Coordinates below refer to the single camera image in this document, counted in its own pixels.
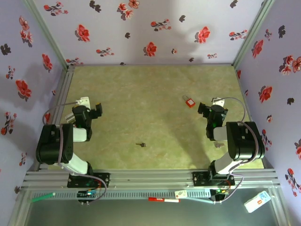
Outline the red padlock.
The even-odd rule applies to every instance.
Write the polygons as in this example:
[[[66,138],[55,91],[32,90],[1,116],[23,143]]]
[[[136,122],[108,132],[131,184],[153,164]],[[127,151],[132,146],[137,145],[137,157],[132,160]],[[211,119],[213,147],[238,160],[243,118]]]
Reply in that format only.
[[[186,95],[183,95],[182,98],[184,99],[185,101],[185,104],[189,107],[189,108],[192,108],[195,106],[195,102],[192,100],[192,98],[186,96]]]

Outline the aluminium side rail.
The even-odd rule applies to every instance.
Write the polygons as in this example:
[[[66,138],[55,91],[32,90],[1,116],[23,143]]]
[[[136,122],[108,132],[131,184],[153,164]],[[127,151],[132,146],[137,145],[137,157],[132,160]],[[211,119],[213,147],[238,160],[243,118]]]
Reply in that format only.
[[[66,102],[68,91],[73,77],[74,67],[70,67],[65,73],[62,74],[59,86],[57,88],[54,105],[64,104]],[[52,111],[52,116],[50,117],[50,122],[53,124],[60,123],[63,106],[59,106]]]

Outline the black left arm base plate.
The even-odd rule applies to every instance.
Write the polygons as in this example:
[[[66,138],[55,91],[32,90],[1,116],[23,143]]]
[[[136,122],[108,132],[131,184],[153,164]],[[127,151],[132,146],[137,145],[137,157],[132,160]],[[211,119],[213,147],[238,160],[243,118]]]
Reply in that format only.
[[[94,173],[94,177],[100,178],[107,187],[109,186],[110,173]],[[68,188],[97,188],[98,186],[104,187],[103,183],[98,179],[83,176],[69,175],[67,182]]]

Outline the white box with red label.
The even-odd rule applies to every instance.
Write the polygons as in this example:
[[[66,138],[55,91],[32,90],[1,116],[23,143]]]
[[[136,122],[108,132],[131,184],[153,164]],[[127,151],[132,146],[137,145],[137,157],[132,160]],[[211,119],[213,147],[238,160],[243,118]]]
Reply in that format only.
[[[252,213],[258,208],[260,208],[262,205],[269,202],[270,200],[270,195],[266,191],[262,191],[258,193],[255,197],[245,202],[244,207],[246,208],[248,213]]]

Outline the red white marker pen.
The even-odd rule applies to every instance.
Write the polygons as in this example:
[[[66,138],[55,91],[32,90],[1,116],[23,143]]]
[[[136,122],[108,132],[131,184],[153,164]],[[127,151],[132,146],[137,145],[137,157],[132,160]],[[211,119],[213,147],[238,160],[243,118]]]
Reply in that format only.
[[[150,202],[170,202],[170,203],[179,203],[180,199],[169,199],[169,198],[156,198],[156,197],[149,197],[148,201]]]

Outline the aluminium corner post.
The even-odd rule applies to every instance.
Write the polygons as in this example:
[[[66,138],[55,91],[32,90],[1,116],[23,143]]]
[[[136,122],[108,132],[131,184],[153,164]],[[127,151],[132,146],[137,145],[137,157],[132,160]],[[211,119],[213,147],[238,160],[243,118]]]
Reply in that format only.
[[[275,0],[264,0],[261,4],[261,8],[248,32],[248,35],[242,45],[242,47],[239,49],[232,66],[237,69],[239,65],[241,64],[243,58],[245,57],[246,53],[248,52],[253,40],[255,39],[257,33],[259,32],[262,23],[265,21],[269,11],[271,10],[273,4],[275,3]]]
[[[45,23],[43,17],[41,16],[38,8],[36,7],[33,0],[21,0],[23,4],[27,7],[30,11],[31,15],[34,17],[35,21],[38,23],[42,33],[44,34],[45,38],[47,39],[49,45],[51,46],[52,50],[54,51],[56,57],[58,58],[61,66],[63,67],[64,71],[68,70],[68,66],[63,58],[63,55],[54,40],[47,24]]]

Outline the wide aluminium mounting rail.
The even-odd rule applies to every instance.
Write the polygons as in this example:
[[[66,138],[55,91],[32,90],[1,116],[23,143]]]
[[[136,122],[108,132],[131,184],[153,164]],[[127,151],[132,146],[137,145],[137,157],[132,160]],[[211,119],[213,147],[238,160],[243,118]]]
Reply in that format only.
[[[110,173],[110,190],[126,189],[176,189],[193,187],[193,169],[104,169]],[[237,169],[235,182],[244,176],[240,188],[280,187],[274,169]],[[25,174],[22,188],[32,190],[65,189],[69,173],[64,170],[29,171]]]

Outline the green tube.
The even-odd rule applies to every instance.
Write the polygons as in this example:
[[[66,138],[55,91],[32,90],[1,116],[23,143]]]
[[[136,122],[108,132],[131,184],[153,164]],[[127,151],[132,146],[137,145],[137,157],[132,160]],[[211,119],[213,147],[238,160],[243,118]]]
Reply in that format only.
[[[56,195],[55,192],[51,192],[51,193],[47,193],[47,194],[35,194],[32,198],[31,198],[31,203],[33,202],[39,202],[42,200],[46,200],[49,198],[52,198]]]

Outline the thin aluminium table edge rail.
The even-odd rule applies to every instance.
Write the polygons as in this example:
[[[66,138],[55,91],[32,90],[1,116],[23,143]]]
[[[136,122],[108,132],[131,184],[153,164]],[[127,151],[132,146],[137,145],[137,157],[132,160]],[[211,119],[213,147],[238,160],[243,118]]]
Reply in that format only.
[[[128,63],[119,63],[119,64],[73,64],[67,65],[68,67],[84,67],[84,66],[233,66],[228,63],[213,63],[213,64],[196,64],[190,62],[189,64],[128,64]]]

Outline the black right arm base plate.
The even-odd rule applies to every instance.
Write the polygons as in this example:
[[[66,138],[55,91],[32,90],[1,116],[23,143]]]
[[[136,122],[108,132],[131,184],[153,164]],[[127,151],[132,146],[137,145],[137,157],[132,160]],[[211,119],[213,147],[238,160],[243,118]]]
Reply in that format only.
[[[215,174],[208,171],[195,171],[192,173],[195,187],[200,186],[234,186],[234,177],[230,174]]]

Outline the aluminium frame bar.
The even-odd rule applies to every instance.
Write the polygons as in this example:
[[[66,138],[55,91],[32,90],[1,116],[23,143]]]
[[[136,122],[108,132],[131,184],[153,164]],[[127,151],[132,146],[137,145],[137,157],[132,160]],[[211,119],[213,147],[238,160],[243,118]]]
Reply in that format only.
[[[280,187],[269,187],[271,203],[277,219],[278,226],[291,226],[287,205]]]
[[[28,190],[21,190],[19,192],[8,226],[25,226],[31,204],[31,197],[32,193]]]

